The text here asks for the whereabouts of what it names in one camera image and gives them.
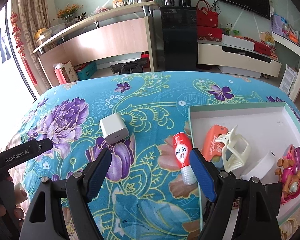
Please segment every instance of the flower vase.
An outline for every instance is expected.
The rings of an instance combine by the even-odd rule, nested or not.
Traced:
[[[70,14],[63,18],[66,21],[66,26],[69,27],[74,24],[74,14]]]

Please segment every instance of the cream plastic toy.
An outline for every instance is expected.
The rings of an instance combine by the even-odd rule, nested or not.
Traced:
[[[244,166],[251,151],[251,146],[249,145],[247,140],[243,138],[241,134],[235,134],[237,127],[238,126],[236,125],[230,132],[228,132],[227,134],[222,134],[216,139],[216,142],[221,142],[224,144],[224,147],[221,150],[221,154],[223,167],[227,172]],[[247,145],[244,151],[241,153],[234,149],[234,146],[240,139],[243,140]],[[227,150],[232,153],[228,160],[226,158]]]

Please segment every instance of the human hand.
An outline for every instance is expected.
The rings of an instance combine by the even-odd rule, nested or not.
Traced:
[[[15,189],[15,197],[16,197],[16,205],[22,203],[27,199],[27,193],[21,189]],[[6,209],[3,205],[0,205],[0,217],[6,214]],[[23,212],[22,208],[16,207],[14,210],[14,215],[17,219],[20,219],[19,226],[22,226],[23,218],[25,217],[25,213]]]

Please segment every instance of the metal screw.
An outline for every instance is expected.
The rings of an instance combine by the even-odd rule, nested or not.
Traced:
[[[73,174],[73,176],[74,176],[75,178],[80,178],[80,177],[82,176],[82,172],[81,172],[81,171],[76,171],[76,172]]]
[[[258,179],[257,177],[252,177],[252,181],[254,183],[259,183],[260,179]]]
[[[221,171],[221,172],[219,173],[219,175],[220,175],[220,177],[222,177],[222,178],[226,178],[226,177],[228,177],[228,172]]]
[[[48,177],[42,177],[41,178],[41,182],[42,183],[47,183],[49,181],[49,178]]]

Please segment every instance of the blue gripper pad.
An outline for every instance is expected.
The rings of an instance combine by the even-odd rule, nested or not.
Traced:
[[[198,183],[204,193],[204,195],[211,201],[215,202],[217,199],[217,193],[215,191],[214,180],[207,171],[203,162],[206,162],[198,149],[193,149],[189,155],[191,168],[198,180]]]
[[[86,197],[89,201],[98,196],[106,173],[110,167],[111,159],[111,152],[108,149],[103,149],[97,159],[91,163],[89,170],[85,172],[85,179],[88,179],[86,181]]]

